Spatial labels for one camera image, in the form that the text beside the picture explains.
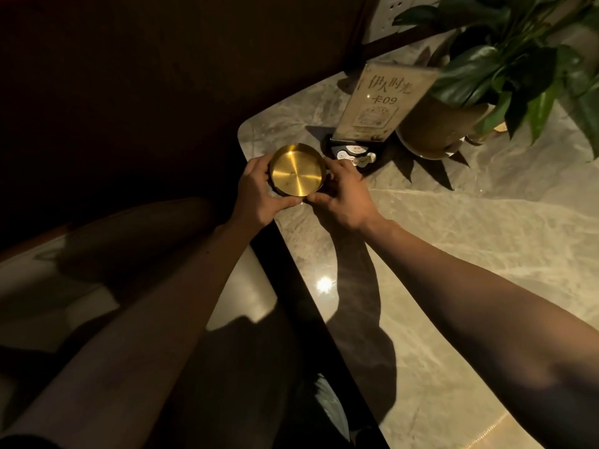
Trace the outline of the person's right forearm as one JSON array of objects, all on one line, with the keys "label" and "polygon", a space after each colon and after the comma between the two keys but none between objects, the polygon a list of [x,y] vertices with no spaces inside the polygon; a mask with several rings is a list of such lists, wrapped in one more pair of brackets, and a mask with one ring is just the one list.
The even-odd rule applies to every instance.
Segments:
[{"label": "person's right forearm", "polygon": [[380,215],[357,231],[539,444],[599,449],[598,330]]}]

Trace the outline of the person's right hand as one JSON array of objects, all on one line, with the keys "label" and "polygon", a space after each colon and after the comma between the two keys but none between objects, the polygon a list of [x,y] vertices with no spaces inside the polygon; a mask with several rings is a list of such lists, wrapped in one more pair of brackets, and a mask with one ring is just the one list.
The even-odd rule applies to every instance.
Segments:
[{"label": "person's right hand", "polygon": [[317,206],[328,210],[341,225],[353,231],[363,231],[365,227],[382,220],[367,183],[356,167],[348,160],[326,157],[324,161],[333,176],[333,190],[327,194],[334,197],[334,202]]}]

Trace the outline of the person's left forearm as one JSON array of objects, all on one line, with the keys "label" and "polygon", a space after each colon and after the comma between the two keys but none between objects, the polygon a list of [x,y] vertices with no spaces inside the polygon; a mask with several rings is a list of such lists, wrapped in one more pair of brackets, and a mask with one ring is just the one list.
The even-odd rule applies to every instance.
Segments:
[{"label": "person's left forearm", "polygon": [[0,438],[0,449],[140,449],[250,241],[231,218],[93,337]]}]

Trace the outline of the acrylic table sign card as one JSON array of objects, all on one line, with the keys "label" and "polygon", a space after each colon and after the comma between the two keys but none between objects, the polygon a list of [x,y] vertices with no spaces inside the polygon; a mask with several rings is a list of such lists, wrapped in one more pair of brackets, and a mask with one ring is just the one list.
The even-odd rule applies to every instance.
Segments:
[{"label": "acrylic table sign card", "polygon": [[385,142],[439,74],[434,67],[365,65],[332,139]]}]

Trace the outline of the person's left hand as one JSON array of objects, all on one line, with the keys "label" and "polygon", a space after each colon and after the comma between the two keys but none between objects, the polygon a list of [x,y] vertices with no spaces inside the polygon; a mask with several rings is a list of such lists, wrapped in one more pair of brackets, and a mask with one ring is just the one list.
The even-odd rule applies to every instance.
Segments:
[{"label": "person's left hand", "polygon": [[268,166],[273,154],[266,154],[248,161],[238,182],[236,203],[226,229],[246,234],[257,234],[270,224],[278,212],[271,211]]}]

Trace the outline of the green leafy potted plant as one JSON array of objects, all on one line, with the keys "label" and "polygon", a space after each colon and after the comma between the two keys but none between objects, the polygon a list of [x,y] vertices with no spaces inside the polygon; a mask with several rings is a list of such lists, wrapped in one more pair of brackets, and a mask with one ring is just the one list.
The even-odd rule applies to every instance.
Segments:
[{"label": "green leafy potted plant", "polygon": [[512,138],[528,122],[531,142],[540,137],[558,99],[571,103],[593,158],[599,158],[599,69],[555,35],[575,24],[599,33],[599,0],[440,0],[396,15],[394,26],[454,30],[448,62],[428,94],[453,108],[488,104],[475,125],[487,134],[505,123]]}]

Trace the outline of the white wall socket panel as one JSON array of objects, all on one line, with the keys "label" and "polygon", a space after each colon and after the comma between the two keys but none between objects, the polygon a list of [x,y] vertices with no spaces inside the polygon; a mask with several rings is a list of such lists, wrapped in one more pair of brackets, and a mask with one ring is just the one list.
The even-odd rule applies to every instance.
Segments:
[{"label": "white wall socket panel", "polygon": [[437,6],[440,0],[378,0],[370,15],[363,44],[369,44],[394,33],[402,32],[410,26],[394,26],[395,17],[411,7],[420,5]]}]

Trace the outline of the person's dark trousers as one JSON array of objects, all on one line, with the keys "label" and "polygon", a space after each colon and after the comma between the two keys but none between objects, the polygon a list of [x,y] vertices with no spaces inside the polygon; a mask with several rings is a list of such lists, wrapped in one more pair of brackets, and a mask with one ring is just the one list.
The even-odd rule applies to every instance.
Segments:
[{"label": "person's dark trousers", "polygon": [[144,449],[386,449],[304,353],[278,304],[207,331]]}]

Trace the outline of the dark sofa seat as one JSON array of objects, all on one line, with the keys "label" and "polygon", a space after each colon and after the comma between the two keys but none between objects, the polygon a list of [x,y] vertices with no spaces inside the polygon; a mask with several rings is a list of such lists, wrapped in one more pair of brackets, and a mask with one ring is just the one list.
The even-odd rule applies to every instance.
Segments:
[{"label": "dark sofa seat", "polygon": [[376,0],[0,0],[0,249],[205,195],[240,125],[341,71]]}]

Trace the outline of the round gold metal dish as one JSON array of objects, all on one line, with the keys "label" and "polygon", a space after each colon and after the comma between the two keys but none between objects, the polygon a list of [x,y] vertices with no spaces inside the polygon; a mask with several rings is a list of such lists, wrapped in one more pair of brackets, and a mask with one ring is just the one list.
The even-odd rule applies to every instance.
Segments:
[{"label": "round gold metal dish", "polygon": [[281,196],[306,197],[317,192],[327,171],[319,151],[304,143],[279,148],[268,166],[269,182]]}]

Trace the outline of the round beige plant pot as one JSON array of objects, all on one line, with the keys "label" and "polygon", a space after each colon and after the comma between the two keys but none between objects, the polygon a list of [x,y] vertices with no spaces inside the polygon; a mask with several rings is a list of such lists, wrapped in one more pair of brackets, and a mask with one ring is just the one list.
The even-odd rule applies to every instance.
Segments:
[{"label": "round beige plant pot", "polygon": [[426,94],[395,129],[400,142],[413,154],[441,160],[456,153],[475,125],[494,105],[453,106]]}]

